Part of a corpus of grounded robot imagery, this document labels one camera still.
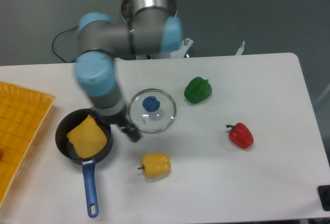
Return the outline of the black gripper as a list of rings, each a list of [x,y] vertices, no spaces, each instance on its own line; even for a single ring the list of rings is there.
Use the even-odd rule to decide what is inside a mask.
[[[139,130],[135,126],[131,126],[130,121],[127,119],[127,110],[122,109],[120,112],[114,115],[97,115],[97,120],[100,120],[104,124],[117,125],[128,136],[131,142],[138,142],[142,136]]]

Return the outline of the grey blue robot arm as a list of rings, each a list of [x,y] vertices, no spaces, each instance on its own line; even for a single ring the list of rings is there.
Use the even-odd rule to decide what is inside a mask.
[[[80,55],[75,60],[74,76],[95,111],[136,142],[141,135],[127,119],[114,59],[176,51],[183,40],[183,29],[181,20],[170,14],[167,0],[132,1],[134,17],[125,23],[114,23],[99,12],[80,19]]]

